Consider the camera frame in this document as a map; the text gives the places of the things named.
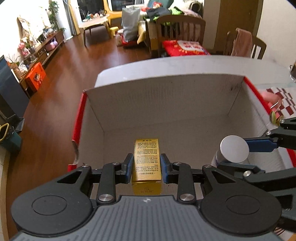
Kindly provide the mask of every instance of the gold box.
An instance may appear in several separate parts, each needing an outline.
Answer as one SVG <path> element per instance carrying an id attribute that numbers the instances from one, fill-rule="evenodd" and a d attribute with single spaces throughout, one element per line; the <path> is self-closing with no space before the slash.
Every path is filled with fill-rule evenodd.
<path id="1" fill-rule="evenodd" d="M 158 139 L 135 141 L 132 187 L 135 195 L 159 195 L 161 193 Z"/>

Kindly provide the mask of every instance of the orange box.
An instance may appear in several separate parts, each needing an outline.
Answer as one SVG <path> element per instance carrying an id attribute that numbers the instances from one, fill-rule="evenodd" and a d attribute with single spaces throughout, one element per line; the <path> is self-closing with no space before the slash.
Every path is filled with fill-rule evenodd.
<path id="1" fill-rule="evenodd" d="M 35 64 L 32 69 L 29 71 L 26 77 L 26 82 L 32 91 L 36 92 L 41 86 L 42 81 L 44 80 L 46 73 L 41 65 L 41 63 Z"/>

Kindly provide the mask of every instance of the pink towel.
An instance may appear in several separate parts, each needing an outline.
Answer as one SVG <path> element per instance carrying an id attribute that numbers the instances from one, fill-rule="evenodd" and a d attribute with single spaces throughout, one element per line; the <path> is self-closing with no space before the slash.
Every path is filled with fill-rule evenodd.
<path id="1" fill-rule="evenodd" d="M 233 41 L 233 49 L 231 56 L 251 57 L 253 48 L 252 33 L 236 28 L 237 38 Z"/>

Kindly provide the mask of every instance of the trash bin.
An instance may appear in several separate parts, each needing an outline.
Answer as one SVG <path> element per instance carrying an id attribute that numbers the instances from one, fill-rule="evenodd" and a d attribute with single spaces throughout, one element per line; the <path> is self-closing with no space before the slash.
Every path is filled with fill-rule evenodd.
<path id="1" fill-rule="evenodd" d="M 16 152 L 21 148 L 22 138 L 15 132 L 13 126 L 8 123 L 0 126 L 0 145 L 9 152 Z"/>

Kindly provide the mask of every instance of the potted plant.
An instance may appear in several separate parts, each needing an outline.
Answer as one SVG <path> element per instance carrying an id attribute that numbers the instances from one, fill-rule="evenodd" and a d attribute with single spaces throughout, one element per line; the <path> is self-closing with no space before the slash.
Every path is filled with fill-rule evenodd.
<path id="1" fill-rule="evenodd" d="M 29 37 L 27 37 L 27 43 L 25 44 L 26 48 L 30 51 L 30 53 L 35 53 L 35 48 L 33 46 L 33 41 L 31 41 L 29 39 Z"/>
<path id="2" fill-rule="evenodd" d="M 19 58 L 20 58 L 20 56 L 15 58 L 15 55 L 13 55 L 12 57 L 10 57 L 10 55 L 8 55 L 8 57 L 6 56 L 6 59 L 9 61 L 9 62 L 7 62 L 9 68 L 13 70 L 16 77 L 20 80 L 22 78 L 23 74 L 21 73 L 21 71 L 19 69 L 19 65 L 20 65 L 20 62 L 18 61 Z"/>
<path id="3" fill-rule="evenodd" d="M 52 25 L 52 29 L 55 30 L 55 31 L 61 30 L 61 31 L 64 32 L 65 28 L 60 28 L 59 25 L 58 25 L 58 22 L 57 22 L 56 14 L 59 11 L 59 5 L 57 4 L 57 2 L 49 0 L 48 10 L 49 10 L 48 18 L 49 18 L 49 21 L 50 21 L 50 23 Z"/>

